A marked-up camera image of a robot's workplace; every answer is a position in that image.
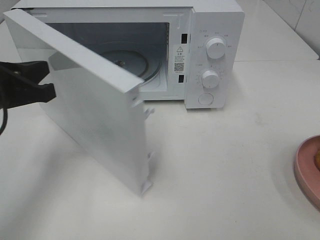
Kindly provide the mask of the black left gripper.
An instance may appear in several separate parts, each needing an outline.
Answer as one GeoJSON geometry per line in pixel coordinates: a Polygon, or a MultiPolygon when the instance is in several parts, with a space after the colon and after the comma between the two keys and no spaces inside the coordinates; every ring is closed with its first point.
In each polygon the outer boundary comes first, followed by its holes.
{"type": "Polygon", "coordinates": [[[0,62],[0,108],[47,103],[56,97],[53,83],[39,83],[50,73],[46,61],[0,62]],[[15,83],[17,76],[26,78],[15,83]]]}

